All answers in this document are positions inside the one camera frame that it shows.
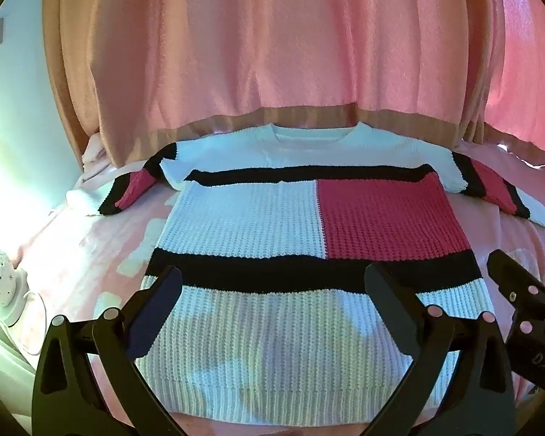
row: bed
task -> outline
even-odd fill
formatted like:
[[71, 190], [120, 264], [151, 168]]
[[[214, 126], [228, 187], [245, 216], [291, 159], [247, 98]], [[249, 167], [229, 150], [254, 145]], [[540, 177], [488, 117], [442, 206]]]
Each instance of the bed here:
[[[526, 165], [498, 146], [463, 143], [457, 151], [492, 167], [545, 205], [545, 169]], [[107, 168], [88, 180], [86, 186], [89, 182], [103, 183], [115, 175], [113, 168]], [[512, 308], [486, 276], [486, 259], [491, 251], [501, 248], [545, 283], [545, 228], [500, 213], [498, 207], [478, 199], [447, 195], [485, 275], [501, 331], [506, 335]], [[140, 288], [147, 261], [177, 196], [178, 192], [168, 186], [156, 185], [119, 215], [86, 217], [69, 205], [54, 211], [42, 230], [23, 247], [20, 263], [28, 272], [31, 290], [39, 292], [45, 301], [48, 321], [57, 314], [64, 314], [70, 320], [89, 320], [98, 317], [107, 307], [125, 304]], [[30, 299], [10, 332], [15, 341], [27, 349], [37, 349], [44, 333], [44, 311], [40, 302]], [[28, 354], [26, 357], [36, 366], [37, 357]], [[126, 421], [97, 359], [93, 360], [93, 368], [109, 408], [116, 418]], [[518, 377], [514, 383], [516, 395], [521, 399], [530, 387]], [[190, 434], [196, 434], [193, 431], [198, 425], [206, 428], [202, 419], [181, 414], [173, 414], [173, 417]], [[228, 434], [232, 428], [234, 434], [239, 434], [237, 425], [211, 421], [209, 426], [217, 428], [217, 434]], [[346, 425], [339, 434], [348, 434], [346, 431], [359, 434], [361, 426]], [[280, 428], [266, 429], [272, 432]], [[332, 434], [333, 429], [309, 428], [310, 433], [305, 434], [321, 436]], [[247, 435], [263, 432], [262, 428], [251, 425], [244, 425], [241, 430]]]

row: neckline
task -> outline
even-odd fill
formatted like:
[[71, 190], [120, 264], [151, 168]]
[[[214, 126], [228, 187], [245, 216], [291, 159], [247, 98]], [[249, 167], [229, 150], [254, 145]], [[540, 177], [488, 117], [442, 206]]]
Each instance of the neckline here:
[[[359, 130], [358, 122], [355, 126], [344, 128], [286, 128], [276, 126], [272, 123], [267, 124], [267, 137], [271, 139], [277, 146], [283, 149], [326, 149], [341, 145], [343, 142], [353, 138], [353, 133]], [[311, 142], [311, 146], [294, 146], [291, 141], [302, 141], [304, 144], [307, 141]]]

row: wall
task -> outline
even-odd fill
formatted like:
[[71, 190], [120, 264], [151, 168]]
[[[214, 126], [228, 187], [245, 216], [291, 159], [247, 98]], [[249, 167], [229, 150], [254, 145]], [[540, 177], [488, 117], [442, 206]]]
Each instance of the wall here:
[[62, 128], [42, 39], [42, 0], [5, 0], [0, 45], [0, 246], [64, 200], [81, 170]]

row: knit sweater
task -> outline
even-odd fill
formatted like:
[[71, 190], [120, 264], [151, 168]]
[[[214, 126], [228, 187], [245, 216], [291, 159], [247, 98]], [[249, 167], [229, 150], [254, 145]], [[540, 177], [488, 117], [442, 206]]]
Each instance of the knit sweater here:
[[173, 265], [184, 289], [137, 366], [168, 411], [232, 423], [373, 419], [411, 363], [364, 293], [373, 261], [450, 315], [493, 310], [445, 191], [545, 227], [545, 207], [487, 166], [365, 124], [177, 142], [89, 201], [119, 213], [164, 180], [181, 193], [142, 288]]

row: sweater sleeve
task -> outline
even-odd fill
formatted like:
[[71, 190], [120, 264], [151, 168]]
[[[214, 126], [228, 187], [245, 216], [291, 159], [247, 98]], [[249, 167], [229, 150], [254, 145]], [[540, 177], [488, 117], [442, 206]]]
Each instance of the sweater sleeve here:
[[133, 205], [138, 198], [158, 182], [165, 181], [160, 163], [175, 160], [177, 143], [161, 149], [135, 172], [116, 177], [95, 190], [72, 190], [67, 193], [69, 205], [85, 215], [112, 215]]
[[505, 213], [545, 227], [545, 206], [541, 202], [478, 160], [457, 152], [453, 152], [452, 157], [465, 181], [460, 193], [494, 203]]

